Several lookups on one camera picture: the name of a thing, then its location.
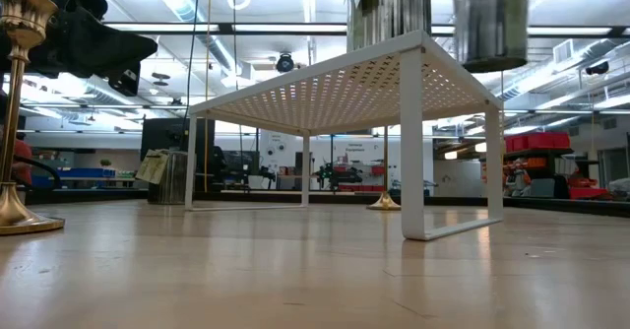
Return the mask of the gold candlestick holder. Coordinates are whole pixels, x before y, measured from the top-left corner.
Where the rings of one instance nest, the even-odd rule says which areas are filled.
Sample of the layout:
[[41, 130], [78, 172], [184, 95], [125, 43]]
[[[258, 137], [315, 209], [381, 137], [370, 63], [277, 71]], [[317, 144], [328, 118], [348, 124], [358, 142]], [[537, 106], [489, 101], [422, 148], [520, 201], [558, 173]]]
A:
[[384, 127], [384, 178], [383, 178], [383, 191], [380, 194], [379, 199], [372, 205], [368, 206], [369, 210], [377, 211], [400, 211], [401, 206], [398, 205], [391, 195], [389, 194], [389, 133], [388, 126]]
[[60, 230], [63, 219], [51, 219], [30, 211], [11, 179], [19, 122], [21, 89], [29, 51], [42, 44], [48, 20], [57, 11], [51, 0], [0, 0], [0, 28], [11, 41], [9, 102], [6, 107], [0, 152], [0, 236]]

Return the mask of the black monitor screen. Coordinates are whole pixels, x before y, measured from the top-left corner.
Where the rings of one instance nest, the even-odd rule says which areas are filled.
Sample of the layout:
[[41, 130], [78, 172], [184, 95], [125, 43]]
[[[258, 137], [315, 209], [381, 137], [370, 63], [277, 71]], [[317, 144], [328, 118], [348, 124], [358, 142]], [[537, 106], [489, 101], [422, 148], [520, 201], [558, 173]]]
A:
[[[153, 118], [143, 124], [141, 139], [141, 159], [149, 150], [188, 151], [190, 119]], [[215, 145], [215, 122], [212, 119], [198, 118], [196, 124], [196, 156], [198, 163], [203, 161], [203, 154], [212, 155]]]

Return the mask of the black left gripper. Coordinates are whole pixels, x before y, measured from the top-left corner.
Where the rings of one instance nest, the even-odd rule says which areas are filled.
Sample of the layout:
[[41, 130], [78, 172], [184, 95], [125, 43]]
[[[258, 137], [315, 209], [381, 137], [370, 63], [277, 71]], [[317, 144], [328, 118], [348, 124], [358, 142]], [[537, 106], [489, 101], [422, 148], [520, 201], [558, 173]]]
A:
[[140, 62], [158, 45], [150, 38], [104, 25], [83, 8], [62, 10], [49, 20], [46, 39], [30, 53], [33, 69], [56, 78], [97, 75], [124, 96], [138, 93]]

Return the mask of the black aluminium rig frame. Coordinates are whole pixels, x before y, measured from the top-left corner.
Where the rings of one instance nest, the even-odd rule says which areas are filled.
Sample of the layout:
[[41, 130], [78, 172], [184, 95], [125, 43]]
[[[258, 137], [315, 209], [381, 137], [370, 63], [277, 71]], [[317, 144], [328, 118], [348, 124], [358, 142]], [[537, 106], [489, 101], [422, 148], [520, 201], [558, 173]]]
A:
[[[0, 92], [0, 122], [5, 117], [5, 107], [8, 103], [8, 96], [4, 91]], [[601, 122], [603, 128], [604, 121], [611, 120], [613, 117], [622, 117], [628, 120], [626, 129], [627, 146], [630, 146], [630, 108], [613, 109], [613, 110], [596, 110], [596, 122]], [[518, 154], [528, 155], [538, 158], [543, 154], [543, 149], [522, 150], [518, 152], [508, 153], [506, 159], [513, 159]], [[44, 204], [66, 204], [79, 202], [108, 202], [115, 200], [131, 200], [148, 198], [148, 189], [142, 188], [97, 188], [97, 189], [62, 189], [61, 186], [55, 189], [37, 186], [34, 184], [35, 176], [32, 177], [33, 187], [18, 187], [18, 191], [26, 191], [27, 205], [44, 205]], [[606, 191], [609, 195], [587, 196], [587, 188], [574, 188], [567, 186], [565, 196], [569, 198], [559, 197], [542, 197], [542, 196], [519, 196], [504, 197], [503, 204], [505, 207], [513, 208], [529, 208], [540, 209], [555, 212], [580, 213], [591, 215], [603, 215], [611, 217], [629, 218], [630, 219], [630, 191]], [[455, 196], [454, 191], [447, 196], [428, 196], [425, 190], [424, 202], [431, 206], [487, 206], [485, 197], [464, 197]], [[288, 191], [283, 193], [280, 191], [251, 191], [250, 196], [237, 196], [234, 191], [213, 191], [209, 193], [197, 193], [196, 199], [201, 201], [246, 201], [246, 202], [278, 202], [293, 203], [297, 202], [296, 191]], [[315, 204], [367, 204], [376, 201], [376, 191], [344, 193], [337, 191], [335, 195], [332, 191], [316, 192], [310, 196], [311, 203]]]

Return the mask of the metal rack with red bins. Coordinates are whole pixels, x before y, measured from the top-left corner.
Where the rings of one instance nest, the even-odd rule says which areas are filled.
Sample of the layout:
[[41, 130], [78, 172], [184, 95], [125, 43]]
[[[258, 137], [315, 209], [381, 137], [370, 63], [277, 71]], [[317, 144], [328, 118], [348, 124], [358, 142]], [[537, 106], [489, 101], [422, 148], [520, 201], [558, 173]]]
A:
[[599, 162], [578, 155], [565, 132], [535, 132], [505, 139], [503, 190], [507, 197], [609, 201], [591, 177]]
[[339, 164], [334, 166], [334, 187], [343, 192], [382, 192], [382, 164]]

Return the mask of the silver scented candle tin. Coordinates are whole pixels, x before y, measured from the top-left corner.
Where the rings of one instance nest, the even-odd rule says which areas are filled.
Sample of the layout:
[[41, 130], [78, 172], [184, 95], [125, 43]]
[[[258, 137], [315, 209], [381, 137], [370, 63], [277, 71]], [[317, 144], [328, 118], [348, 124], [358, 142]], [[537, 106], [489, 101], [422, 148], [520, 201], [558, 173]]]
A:
[[471, 73], [527, 63], [529, 0], [453, 0], [455, 54]]
[[346, 50], [415, 31], [431, 32], [431, 0], [345, 0]]
[[148, 183], [147, 200], [155, 205], [181, 205], [185, 201], [187, 153], [148, 150], [135, 177]]

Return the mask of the blue storage bins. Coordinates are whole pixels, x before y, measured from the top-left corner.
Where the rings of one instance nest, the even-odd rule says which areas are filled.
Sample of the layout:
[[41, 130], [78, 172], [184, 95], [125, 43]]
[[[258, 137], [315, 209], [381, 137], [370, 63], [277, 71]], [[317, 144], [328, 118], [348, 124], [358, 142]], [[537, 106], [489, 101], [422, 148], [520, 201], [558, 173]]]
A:
[[58, 167], [57, 173], [61, 178], [113, 178], [116, 174], [114, 169], [101, 167]]

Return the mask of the white perforated metal shelf riser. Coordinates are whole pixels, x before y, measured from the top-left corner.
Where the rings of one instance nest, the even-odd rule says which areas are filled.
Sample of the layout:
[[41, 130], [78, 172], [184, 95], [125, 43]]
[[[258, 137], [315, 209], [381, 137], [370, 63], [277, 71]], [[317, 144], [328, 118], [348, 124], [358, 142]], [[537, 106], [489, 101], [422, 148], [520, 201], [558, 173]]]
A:
[[[406, 33], [282, 74], [188, 109], [185, 208], [193, 210], [199, 117], [301, 137], [389, 125], [401, 128], [402, 234], [429, 241], [499, 223], [503, 103], [424, 31]], [[483, 113], [487, 216], [432, 228], [424, 212], [423, 121]]]

